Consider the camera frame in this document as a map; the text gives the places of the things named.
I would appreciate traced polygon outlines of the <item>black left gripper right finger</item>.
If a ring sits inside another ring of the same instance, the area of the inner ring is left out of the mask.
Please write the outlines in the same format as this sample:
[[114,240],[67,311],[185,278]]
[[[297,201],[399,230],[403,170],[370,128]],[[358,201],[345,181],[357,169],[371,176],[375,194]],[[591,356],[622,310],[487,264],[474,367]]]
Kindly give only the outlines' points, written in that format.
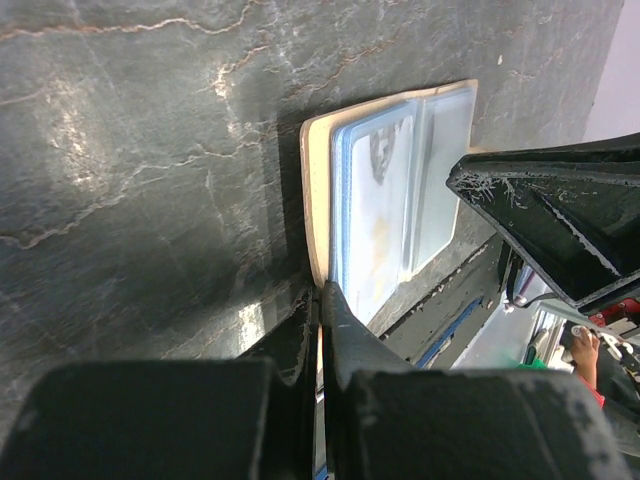
[[594,396],[544,369],[420,370],[321,297],[326,452],[338,479],[626,479]]

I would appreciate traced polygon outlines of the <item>beige leather card holder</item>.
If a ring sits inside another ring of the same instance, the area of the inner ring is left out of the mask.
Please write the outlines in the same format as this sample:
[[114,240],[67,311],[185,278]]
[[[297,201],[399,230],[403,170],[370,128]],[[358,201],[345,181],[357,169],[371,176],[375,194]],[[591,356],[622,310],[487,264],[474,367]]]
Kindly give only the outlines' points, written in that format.
[[302,124],[305,233],[317,286],[335,282],[347,300],[344,238],[349,202],[349,134],[359,124],[403,105],[415,114],[403,261],[397,286],[383,306],[400,284],[418,275],[448,247],[458,223],[460,201],[446,180],[453,166],[470,150],[477,90],[477,80],[462,80],[357,103]]

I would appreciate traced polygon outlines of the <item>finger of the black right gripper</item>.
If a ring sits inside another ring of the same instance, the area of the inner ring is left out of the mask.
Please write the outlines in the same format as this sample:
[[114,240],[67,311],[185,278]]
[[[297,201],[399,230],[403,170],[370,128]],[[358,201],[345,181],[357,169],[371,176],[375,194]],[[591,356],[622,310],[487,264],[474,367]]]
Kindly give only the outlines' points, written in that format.
[[447,185],[572,307],[638,296],[638,162],[465,159]]
[[459,161],[460,172],[638,173],[639,134],[586,143],[469,154]]

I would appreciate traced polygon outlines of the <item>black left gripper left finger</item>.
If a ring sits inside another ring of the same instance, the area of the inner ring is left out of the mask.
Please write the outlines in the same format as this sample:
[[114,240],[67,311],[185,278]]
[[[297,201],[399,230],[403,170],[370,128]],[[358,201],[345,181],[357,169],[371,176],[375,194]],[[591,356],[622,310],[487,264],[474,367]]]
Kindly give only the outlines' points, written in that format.
[[71,364],[32,388],[5,479],[310,479],[318,318],[311,290],[231,360]]

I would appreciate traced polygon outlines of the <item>silver white VIP card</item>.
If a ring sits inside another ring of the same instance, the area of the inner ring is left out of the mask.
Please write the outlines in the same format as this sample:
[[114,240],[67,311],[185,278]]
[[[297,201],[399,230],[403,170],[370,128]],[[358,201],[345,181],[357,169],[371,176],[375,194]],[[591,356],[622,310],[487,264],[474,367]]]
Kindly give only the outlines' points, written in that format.
[[389,299],[402,266],[414,117],[403,105],[349,134],[344,292],[363,324]]

